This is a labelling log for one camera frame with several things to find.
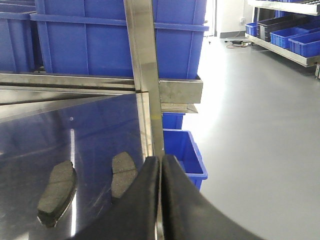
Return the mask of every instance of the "shelving unit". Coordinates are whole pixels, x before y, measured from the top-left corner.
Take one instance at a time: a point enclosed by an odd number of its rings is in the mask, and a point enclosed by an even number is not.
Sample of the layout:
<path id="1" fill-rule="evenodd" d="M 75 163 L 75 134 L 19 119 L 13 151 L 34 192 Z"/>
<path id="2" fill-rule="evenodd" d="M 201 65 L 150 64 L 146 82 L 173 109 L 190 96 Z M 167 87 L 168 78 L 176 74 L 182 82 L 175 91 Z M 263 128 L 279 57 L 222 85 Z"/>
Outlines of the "shelving unit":
<path id="1" fill-rule="evenodd" d="M 292 51 L 289 51 L 287 49 L 284 49 L 282 47 L 276 46 L 270 42 L 264 41 L 260 38 L 257 38 L 255 36 L 251 36 L 249 34 L 246 34 L 245 37 L 252 43 L 255 43 L 261 47 L 264 47 L 265 49 L 268 49 L 276 54 L 279 54 L 287 59 L 290 59 L 297 64 L 300 64 L 304 67 L 311 67 L 314 65 L 317 65 L 317 63 L 320 63 L 320 56 L 313 56 L 313 57 L 304 57 L 298 54 L 295 54 Z"/>
<path id="2" fill-rule="evenodd" d="M 320 15 L 320 1 L 308 0 L 301 2 L 279 2 L 279 1 L 263 1 L 248 0 L 250 6 L 262 9 L 280 10 L 297 14 L 307 14 L 312 16 Z"/>
<path id="3" fill-rule="evenodd" d="M 320 15 L 320 0 L 307 0 L 300 2 L 279 2 L 279 1 L 264 1 L 264 0 L 247 0 L 250 6 L 259 9 L 279 10 L 297 14 L 305 14 L 311 16 Z M 270 42 L 266 42 L 257 37 L 246 34 L 246 38 L 261 47 L 264 47 L 274 53 L 277 53 L 287 59 L 290 59 L 304 67 L 311 67 L 317 65 L 315 75 L 319 78 L 320 74 L 320 55 L 313 57 L 303 57 L 295 54 L 288 49 L 281 48 Z"/>

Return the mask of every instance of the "blue plastic crate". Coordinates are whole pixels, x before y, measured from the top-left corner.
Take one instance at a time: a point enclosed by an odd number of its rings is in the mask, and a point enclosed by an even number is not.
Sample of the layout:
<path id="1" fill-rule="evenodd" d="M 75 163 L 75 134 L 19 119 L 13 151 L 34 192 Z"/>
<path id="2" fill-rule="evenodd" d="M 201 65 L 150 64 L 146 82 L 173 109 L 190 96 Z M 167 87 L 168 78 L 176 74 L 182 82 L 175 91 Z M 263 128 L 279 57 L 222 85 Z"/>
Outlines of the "blue plastic crate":
<path id="1" fill-rule="evenodd" d="M 307 30 L 298 27 L 290 27 L 279 31 L 274 31 L 270 33 L 271 43 L 281 48 L 288 49 L 290 48 L 289 39 L 308 33 L 309 32 Z"/>
<path id="2" fill-rule="evenodd" d="M 207 0 L 153 0 L 156 23 L 202 25 Z M 123 0 L 36 0 L 38 14 L 126 20 Z"/>
<path id="3" fill-rule="evenodd" d="M 314 33 L 320 31 L 320 21 L 312 21 L 303 25 L 296 26 L 299 29 L 308 31 L 309 33 Z"/>
<path id="4" fill-rule="evenodd" d="M 285 17 L 285 16 L 288 16 L 288 15 L 291 15 L 291 14 L 293 14 L 293 13 L 292 12 L 287 12 L 287 11 L 279 11 L 279 10 L 274 11 L 274 17 L 275 18 Z"/>
<path id="5" fill-rule="evenodd" d="M 176 156 L 186 175 L 200 189 L 208 173 L 191 132 L 165 129 L 163 134 L 165 153 Z"/>
<path id="6" fill-rule="evenodd" d="M 164 112 L 162 116 L 164 129 L 181 129 L 185 113 Z"/>
<path id="7" fill-rule="evenodd" d="M 256 37 L 257 36 L 257 23 L 252 22 L 245 25 L 245 31 L 247 34 Z"/>
<path id="8" fill-rule="evenodd" d="M 34 1 L 16 1 L 16 0 L 0 0 L 0 4 L 14 4 L 14 5 L 25 5 L 25 6 L 34 6 Z"/>
<path id="9" fill-rule="evenodd" d="M 306 58 L 320 55 L 320 32 L 289 39 L 290 50 Z"/>
<path id="10" fill-rule="evenodd" d="M 39 43 L 33 46 L 38 38 L 30 21 L 34 12 L 34 6 L 0 3 L 0 71 L 31 72 L 41 64 Z"/>
<path id="11" fill-rule="evenodd" d="M 32 14 L 48 73 L 132 77 L 124 20 Z M 155 23 L 160 78 L 195 79 L 207 26 Z"/>

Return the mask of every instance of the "stainless steel bar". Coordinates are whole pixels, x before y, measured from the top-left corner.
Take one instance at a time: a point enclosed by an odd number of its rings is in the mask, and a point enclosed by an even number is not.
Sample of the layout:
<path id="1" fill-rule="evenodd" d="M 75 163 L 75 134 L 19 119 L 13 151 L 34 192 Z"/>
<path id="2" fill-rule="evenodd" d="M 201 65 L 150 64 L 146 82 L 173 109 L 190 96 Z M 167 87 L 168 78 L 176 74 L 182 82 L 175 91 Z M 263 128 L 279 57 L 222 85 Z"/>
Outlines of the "stainless steel bar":
<path id="1" fill-rule="evenodd" d="M 320 5 L 309 4 L 310 1 L 303 2 L 279 2 L 279 1 L 261 1 L 248 0 L 250 6 L 262 9 L 281 10 L 297 14 L 320 15 Z"/>
<path id="2" fill-rule="evenodd" d="M 163 113 L 186 113 L 197 114 L 198 110 L 192 103 L 161 103 L 161 110 Z"/>
<path id="3" fill-rule="evenodd" d="M 143 160 L 154 154 L 152 129 L 150 119 L 149 93 L 137 93 L 136 102 L 140 124 L 141 146 Z"/>
<path id="4" fill-rule="evenodd" d="M 0 89 L 2 88 L 1 85 L 65 89 L 63 92 L 74 92 L 75 89 L 85 88 L 97 89 L 95 91 L 90 90 L 90 93 L 112 90 L 124 91 L 125 94 L 125 91 L 132 93 L 136 90 L 134 80 L 130 78 L 75 75 L 0 73 Z M 201 101 L 202 89 L 203 82 L 200 79 L 160 79 L 159 85 L 162 103 L 198 104 Z"/>
<path id="5" fill-rule="evenodd" d="M 284 49 L 282 47 L 279 47 L 279 46 L 276 46 L 274 44 L 271 44 L 270 42 L 266 42 L 260 38 L 257 38 L 255 36 L 251 36 L 251 35 L 248 35 L 246 34 L 245 37 L 257 44 L 257 45 L 260 45 L 274 53 L 277 53 L 287 59 L 290 59 L 304 67 L 311 67 L 311 66 L 314 66 L 316 65 L 317 63 L 320 63 L 320 56 L 313 56 L 313 57 L 304 57 L 304 56 L 301 56 L 301 55 L 298 55 L 292 51 L 289 51 L 287 49 Z"/>
<path id="6" fill-rule="evenodd" d="M 162 103 L 199 104 L 204 83 L 201 80 L 161 80 L 160 96 Z"/>
<path id="7" fill-rule="evenodd" d="M 148 92 L 154 154 L 165 154 L 159 74 L 151 0 L 124 0 L 134 84 L 137 92 Z"/>

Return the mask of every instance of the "metal frame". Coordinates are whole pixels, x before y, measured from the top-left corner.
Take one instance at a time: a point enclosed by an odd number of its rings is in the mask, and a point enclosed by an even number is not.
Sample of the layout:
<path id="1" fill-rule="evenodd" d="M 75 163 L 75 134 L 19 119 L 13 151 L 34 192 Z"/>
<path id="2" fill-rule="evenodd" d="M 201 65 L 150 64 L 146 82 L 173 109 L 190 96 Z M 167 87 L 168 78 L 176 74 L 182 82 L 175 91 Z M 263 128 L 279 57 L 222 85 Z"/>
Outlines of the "metal frame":
<path id="1" fill-rule="evenodd" d="M 200 79 L 160 79 L 159 82 L 161 103 L 179 109 L 186 109 L 182 104 L 200 103 L 202 89 L 203 82 Z M 0 92 L 0 105 L 3 105 L 97 95 L 116 96 L 137 91 L 134 80 L 130 78 L 0 73 Z"/>
<path id="2" fill-rule="evenodd" d="M 250 42 L 253 42 L 261 47 L 264 47 L 264 48 L 266 48 L 274 53 L 277 53 L 287 59 L 290 59 L 290 60 L 292 60 L 292 61 L 294 61 L 304 67 L 311 67 L 311 66 L 317 65 L 317 63 L 320 63 L 320 56 L 304 57 L 304 56 L 298 55 L 292 51 L 284 49 L 282 47 L 271 44 L 270 42 L 264 41 L 260 38 L 255 37 L 255 36 L 245 34 L 245 37 Z"/>
<path id="3" fill-rule="evenodd" d="M 297 14 L 307 14 L 317 16 L 320 15 L 320 5 L 306 4 L 312 2 L 311 0 L 302 2 L 279 2 L 279 1 L 262 1 L 262 0 L 248 0 L 250 6 L 262 9 L 281 10 Z"/>
<path id="4" fill-rule="evenodd" d="M 124 0 L 135 89 L 149 93 L 154 154 L 165 155 L 154 15 L 151 0 Z"/>

